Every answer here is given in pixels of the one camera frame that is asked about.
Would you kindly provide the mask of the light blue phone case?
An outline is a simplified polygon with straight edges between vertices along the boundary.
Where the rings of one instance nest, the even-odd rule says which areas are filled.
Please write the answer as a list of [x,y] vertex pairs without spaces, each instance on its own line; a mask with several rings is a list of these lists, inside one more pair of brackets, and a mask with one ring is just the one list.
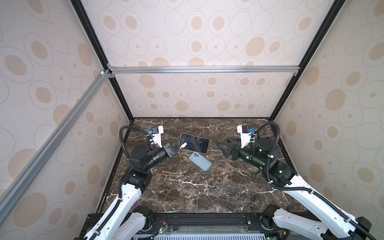
[[198,152],[193,152],[189,156],[189,160],[204,172],[207,172],[212,166],[212,163]]

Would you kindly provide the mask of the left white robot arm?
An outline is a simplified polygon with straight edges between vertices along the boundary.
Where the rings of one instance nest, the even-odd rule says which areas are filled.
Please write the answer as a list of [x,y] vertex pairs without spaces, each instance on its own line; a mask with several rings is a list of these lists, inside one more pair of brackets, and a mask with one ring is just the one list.
[[121,240],[131,239],[137,232],[149,225],[148,215],[151,211],[137,211],[130,219],[123,222],[132,206],[138,201],[148,187],[153,174],[151,169],[166,159],[176,156],[184,139],[174,139],[163,144],[161,148],[150,150],[146,145],[135,146],[129,157],[131,166],[120,181],[118,196],[90,229],[83,240]]

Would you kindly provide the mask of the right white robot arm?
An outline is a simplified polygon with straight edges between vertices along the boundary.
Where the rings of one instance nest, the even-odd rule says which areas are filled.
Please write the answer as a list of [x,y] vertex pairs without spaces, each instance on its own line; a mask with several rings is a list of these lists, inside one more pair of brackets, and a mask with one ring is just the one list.
[[275,159],[276,143],[262,138],[253,149],[242,146],[240,139],[218,142],[227,159],[241,159],[258,168],[265,180],[276,190],[289,194],[317,219],[310,220],[270,204],[261,214],[264,229],[286,229],[311,240],[373,240],[371,222],[356,218],[337,207],[312,188],[292,167]]

